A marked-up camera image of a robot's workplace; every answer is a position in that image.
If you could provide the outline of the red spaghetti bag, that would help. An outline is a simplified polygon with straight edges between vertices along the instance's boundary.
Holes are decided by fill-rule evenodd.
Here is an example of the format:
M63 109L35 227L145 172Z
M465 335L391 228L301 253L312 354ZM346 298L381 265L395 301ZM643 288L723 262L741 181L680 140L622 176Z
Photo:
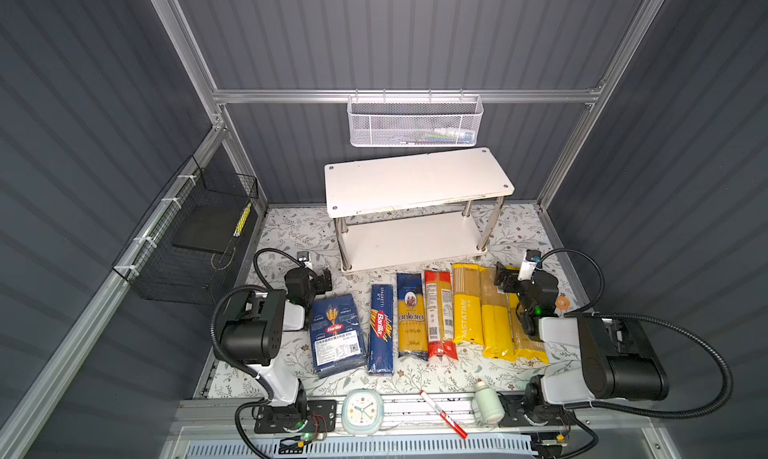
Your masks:
M458 359L454 342L454 299L448 271L424 272L428 358Z

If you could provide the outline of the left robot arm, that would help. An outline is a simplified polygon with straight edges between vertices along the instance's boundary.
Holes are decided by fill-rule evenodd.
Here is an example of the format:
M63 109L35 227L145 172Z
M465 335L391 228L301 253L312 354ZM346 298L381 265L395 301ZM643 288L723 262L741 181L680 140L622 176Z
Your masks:
M283 365L279 357L283 334L308 328L315 298L332 290L329 270L312 269L310 253L296 256L275 248L263 248L253 256L255 271L259 258L274 253L288 258L295 267L284 275L283 289L268 284L258 273L260 285L244 284L233 288L215 305L210 323L214 356L231 368L255 380L264 397L255 401L258 422L303 428L310 417L310 406L300 379Z

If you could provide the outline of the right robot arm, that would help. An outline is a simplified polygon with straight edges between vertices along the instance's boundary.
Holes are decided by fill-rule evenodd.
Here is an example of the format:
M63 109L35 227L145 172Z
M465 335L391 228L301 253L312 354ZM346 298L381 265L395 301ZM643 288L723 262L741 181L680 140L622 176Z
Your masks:
M594 306L602 298L606 281L597 274L598 290L593 299L576 309L560 310L559 281L543 265L552 256L529 249L521 266L512 269L498 262L494 284L518 299L515 317L526 338L564 343L579 350L580 367L564 379L532 377L521 407L531 421L547 422L557 415L582 409L604 409L656 419L694 419L714 413L731 398L734 377L723 356L705 339L669 321L636 313L602 314ZM674 332L699 346L716 364L721 386L714 399L683 410L650 410L636 407L638 401L663 401L670 381L644 327L652 325Z

